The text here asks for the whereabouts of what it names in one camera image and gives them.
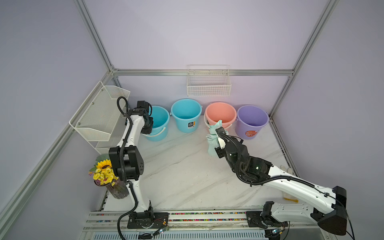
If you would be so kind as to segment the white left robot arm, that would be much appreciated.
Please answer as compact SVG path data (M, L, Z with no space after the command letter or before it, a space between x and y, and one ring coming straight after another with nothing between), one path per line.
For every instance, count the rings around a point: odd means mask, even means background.
M126 128L122 140L109 149L109 157L115 176L126 186L134 204L133 209L125 214L129 216L128 227L137 225L148 229L154 224L155 214L151 201L141 191L139 177L144 173L144 159L139 152L138 141L142 134L152 132L152 106L146 101L138 101L136 108L126 107L123 110L121 100L125 103L128 100L125 97L117 99L118 109L126 118Z

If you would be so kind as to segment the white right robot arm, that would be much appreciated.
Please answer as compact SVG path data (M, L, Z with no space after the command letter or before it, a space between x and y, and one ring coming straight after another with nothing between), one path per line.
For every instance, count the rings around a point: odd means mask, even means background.
M287 193L303 202L303 206L282 206L267 201L258 216L250 213L250 225L267 229L280 227L284 230L289 222L317 224L322 230L345 236L351 221L347 213L347 191L312 184L289 174L271 162L250 156L243 140L227 134L224 128L215 130L219 146L215 149L219 158L225 158L237 178L253 187L267 186Z

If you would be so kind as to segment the teal bucket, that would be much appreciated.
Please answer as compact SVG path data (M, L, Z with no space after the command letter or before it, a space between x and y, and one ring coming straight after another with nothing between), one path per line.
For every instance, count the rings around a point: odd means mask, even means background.
M182 99L173 103L171 115L176 121L177 128L183 133L194 132L199 125L203 107L193 99Z

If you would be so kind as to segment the yellow object under right arm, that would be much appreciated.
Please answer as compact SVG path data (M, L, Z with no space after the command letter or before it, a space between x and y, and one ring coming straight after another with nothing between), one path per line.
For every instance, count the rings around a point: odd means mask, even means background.
M286 194L284 194L284 195L283 195L283 198L284 198L285 200L287 200L287 201L292 201L292 202L294 202L294 203L298 203L298 202L299 202L299 200L298 200L296 197L291 196L291 195L286 195Z

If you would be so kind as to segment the teal bucket being wiped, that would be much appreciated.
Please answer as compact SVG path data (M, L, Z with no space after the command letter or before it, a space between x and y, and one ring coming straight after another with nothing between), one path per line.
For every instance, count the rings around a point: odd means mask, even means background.
M170 113L163 107L153 106L152 115L153 127L149 135L144 135L145 138L152 142L163 140L169 131L168 124L170 121Z

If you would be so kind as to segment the mint green microfibre cloth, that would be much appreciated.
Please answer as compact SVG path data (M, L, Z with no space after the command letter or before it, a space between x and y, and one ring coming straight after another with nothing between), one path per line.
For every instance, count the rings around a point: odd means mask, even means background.
M209 134L206 136L209 148L208 148L208 154L210 156L217 156L215 148L219 147L219 141L218 141L218 135L216 132L216 129L222 127L222 120L219 120L214 125L209 125L208 121L206 121L206 126L208 127Z

